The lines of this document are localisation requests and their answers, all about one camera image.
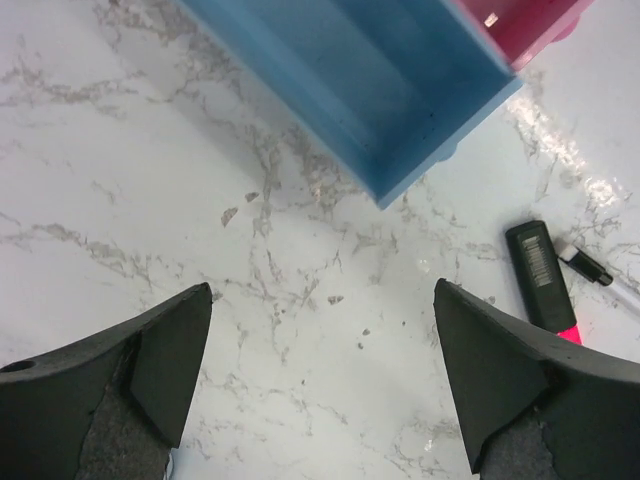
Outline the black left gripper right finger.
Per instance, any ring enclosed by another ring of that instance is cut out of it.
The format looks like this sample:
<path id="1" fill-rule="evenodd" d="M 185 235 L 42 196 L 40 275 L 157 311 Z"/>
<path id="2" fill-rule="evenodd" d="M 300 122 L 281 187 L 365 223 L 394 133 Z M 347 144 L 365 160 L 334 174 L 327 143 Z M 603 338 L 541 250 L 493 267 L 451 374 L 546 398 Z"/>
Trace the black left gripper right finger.
<path id="1" fill-rule="evenodd" d="M 638 478 L 638 364 L 516 319 L 445 279 L 434 310 L 473 473 Z"/>

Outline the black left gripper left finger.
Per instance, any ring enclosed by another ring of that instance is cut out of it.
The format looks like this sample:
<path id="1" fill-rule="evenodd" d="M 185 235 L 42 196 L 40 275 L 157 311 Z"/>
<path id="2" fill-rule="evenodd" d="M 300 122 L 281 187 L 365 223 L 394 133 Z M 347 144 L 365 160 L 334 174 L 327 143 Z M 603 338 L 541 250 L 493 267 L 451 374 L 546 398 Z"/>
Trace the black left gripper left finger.
<path id="1" fill-rule="evenodd" d="M 147 312 L 1 370 L 4 479 L 162 479 L 210 327 L 197 284 Z"/>

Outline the pink highlighter marker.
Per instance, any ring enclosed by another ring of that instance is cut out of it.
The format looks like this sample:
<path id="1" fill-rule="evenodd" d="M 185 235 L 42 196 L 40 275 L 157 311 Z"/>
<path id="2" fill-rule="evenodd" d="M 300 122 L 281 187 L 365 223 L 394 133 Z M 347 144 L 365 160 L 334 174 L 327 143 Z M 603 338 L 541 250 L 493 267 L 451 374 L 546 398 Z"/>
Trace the pink highlighter marker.
<path id="1" fill-rule="evenodd" d="M 508 252 L 529 321 L 581 345 L 576 315 L 546 224 L 531 220 L 505 232 Z"/>

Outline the black white pen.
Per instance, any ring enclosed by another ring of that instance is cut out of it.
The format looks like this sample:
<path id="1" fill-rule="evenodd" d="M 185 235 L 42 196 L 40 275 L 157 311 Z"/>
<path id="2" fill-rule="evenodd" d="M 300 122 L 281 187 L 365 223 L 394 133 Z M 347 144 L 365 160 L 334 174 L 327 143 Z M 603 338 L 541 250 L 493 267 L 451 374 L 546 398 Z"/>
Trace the black white pen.
<path id="1" fill-rule="evenodd" d="M 639 317 L 639 293 L 636 290 L 612 275 L 603 265 L 571 243 L 558 241 L 555 244 L 555 251 L 565 265 L 588 282 L 602 287 L 617 304 Z"/>

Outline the pink plastic bin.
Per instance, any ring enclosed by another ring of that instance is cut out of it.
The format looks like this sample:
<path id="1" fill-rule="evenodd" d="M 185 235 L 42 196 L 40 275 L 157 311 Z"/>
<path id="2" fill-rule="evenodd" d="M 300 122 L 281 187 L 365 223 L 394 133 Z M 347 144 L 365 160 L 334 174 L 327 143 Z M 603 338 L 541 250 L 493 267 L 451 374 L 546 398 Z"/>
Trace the pink plastic bin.
<path id="1" fill-rule="evenodd" d="M 567 38 L 593 0 L 462 0 L 511 67 L 521 71 L 551 43 Z"/>

